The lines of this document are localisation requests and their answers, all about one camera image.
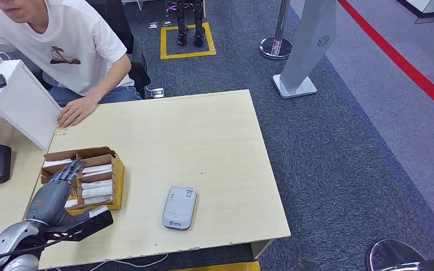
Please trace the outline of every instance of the jeans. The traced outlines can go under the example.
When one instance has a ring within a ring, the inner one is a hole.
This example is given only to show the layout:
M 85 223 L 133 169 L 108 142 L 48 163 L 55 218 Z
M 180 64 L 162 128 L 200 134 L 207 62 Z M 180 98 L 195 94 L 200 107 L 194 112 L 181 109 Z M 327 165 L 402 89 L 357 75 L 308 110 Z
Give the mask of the jeans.
M 65 107 L 69 102 L 83 97 L 70 89 L 60 88 L 57 86 L 53 87 L 49 93 L 61 107 Z M 107 93 L 101 99 L 99 104 L 129 102 L 131 100 L 141 99 L 142 97 L 134 86 L 119 86 L 113 91 Z

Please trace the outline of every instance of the speaker grille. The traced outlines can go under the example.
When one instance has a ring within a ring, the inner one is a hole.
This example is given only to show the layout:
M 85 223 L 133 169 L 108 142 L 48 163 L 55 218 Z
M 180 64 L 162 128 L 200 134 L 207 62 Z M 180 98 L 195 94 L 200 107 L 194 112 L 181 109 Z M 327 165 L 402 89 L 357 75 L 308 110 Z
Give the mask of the speaker grille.
M 324 47 L 325 45 L 328 44 L 328 42 L 330 41 L 330 37 L 328 35 L 323 35 L 321 36 L 321 38 L 317 41 L 317 46 L 318 47 Z

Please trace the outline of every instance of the white t-shirt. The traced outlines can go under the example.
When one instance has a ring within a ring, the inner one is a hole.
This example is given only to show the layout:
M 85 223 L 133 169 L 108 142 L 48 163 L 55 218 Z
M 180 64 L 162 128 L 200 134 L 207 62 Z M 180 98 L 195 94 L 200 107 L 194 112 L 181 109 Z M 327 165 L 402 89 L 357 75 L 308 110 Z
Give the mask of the white t-shirt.
M 85 0 L 45 2 L 49 26 L 43 34 L 0 10 L 0 51 L 18 49 L 61 86 L 86 95 L 127 49 Z M 118 86 L 133 85 L 126 75 Z

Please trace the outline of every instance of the light wood tabletop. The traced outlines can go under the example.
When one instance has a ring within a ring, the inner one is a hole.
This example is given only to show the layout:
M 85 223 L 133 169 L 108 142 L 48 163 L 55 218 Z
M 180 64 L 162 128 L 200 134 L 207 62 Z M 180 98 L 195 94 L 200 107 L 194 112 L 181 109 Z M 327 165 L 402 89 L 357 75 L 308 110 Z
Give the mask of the light wood tabletop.
M 4 119 L 0 119 L 0 144 L 12 148 L 11 179 L 0 184 L 1 234 L 23 219 L 46 150 L 41 150 Z
M 108 146 L 125 165 L 114 224 L 46 248 L 40 268 L 252 243 L 290 236 L 248 90 L 104 104 L 55 135 L 49 152 Z M 190 229 L 161 224 L 171 185 L 198 198 Z

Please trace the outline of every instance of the white kiosk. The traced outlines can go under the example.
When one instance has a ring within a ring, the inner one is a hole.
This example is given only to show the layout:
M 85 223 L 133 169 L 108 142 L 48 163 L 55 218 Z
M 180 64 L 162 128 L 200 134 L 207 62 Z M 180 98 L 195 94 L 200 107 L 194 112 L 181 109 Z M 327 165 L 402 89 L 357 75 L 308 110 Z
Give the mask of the white kiosk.
M 307 0 L 282 74 L 273 81 L 284 99 L 317 92 L 308 75 L 336 36 L 336 0 Z

